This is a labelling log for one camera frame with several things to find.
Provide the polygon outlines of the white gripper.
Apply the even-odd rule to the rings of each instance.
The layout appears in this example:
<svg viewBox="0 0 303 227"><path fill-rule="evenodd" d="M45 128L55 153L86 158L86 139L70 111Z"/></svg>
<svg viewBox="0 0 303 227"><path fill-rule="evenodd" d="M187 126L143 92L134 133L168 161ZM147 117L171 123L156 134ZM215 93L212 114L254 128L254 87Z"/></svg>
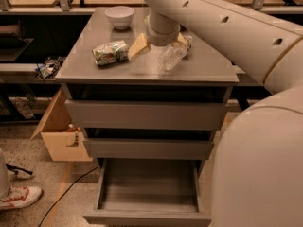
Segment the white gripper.
<svg viewBox="0 0 303 227"><path fill-rule="evenodd" d="M155 46L165 46L177 41L187 45L185 38L180 32L180 25L170 18L150 9L146 18L145 33L141 33L134 41L128 52L130 60L148 53Z"/></svg>

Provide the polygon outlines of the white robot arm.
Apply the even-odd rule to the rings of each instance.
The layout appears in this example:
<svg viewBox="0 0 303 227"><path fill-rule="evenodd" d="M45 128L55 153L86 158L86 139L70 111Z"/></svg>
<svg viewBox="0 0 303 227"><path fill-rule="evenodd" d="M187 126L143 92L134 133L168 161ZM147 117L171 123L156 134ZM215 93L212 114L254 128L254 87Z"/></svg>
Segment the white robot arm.
<svg viewBox="0 0 303 227"><path fill-rule="evenodd" d="M146 36L184 26L270 92L232 120L215 154L212 227L303 227L303 30L224 0L144 0Z"/></svg>

